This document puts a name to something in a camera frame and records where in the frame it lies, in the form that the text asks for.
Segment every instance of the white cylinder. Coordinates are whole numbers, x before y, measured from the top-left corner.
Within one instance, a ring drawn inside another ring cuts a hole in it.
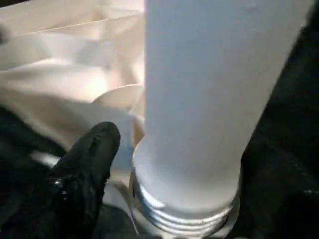
[[[312,0],[148,0],[140,185],[186,214],[227,207]]]

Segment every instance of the black surface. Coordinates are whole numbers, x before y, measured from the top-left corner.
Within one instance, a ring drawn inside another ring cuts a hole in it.
[[[28,1],[28,0],[1,0],[0,7],[9,6],[9,5],[24,2],[24,1]]]

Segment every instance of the finger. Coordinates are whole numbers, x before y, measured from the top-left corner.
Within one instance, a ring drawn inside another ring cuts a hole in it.
[[[110,176],[110,167],[120,145],[115,124],[103,122],[94,126],[52,169],[50,177],[90,170],[96,183]]]

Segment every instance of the crumpled white material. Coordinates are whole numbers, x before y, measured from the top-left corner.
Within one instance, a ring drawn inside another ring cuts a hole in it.
[[[0,46],[0,104],[66,150],[93,125],[113,121],[121,145],[112,170],[131,167],[143,137],[144,21],[139,0],[1,8],[10,36]]]

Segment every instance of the black glove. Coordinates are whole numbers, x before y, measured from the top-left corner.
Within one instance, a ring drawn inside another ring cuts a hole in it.
[[[39,136],[31,132],[22,138]],[[2,226],[1,238],[90,238],[119,143],[113,123],[96,125],[29,193],[21,209]]]

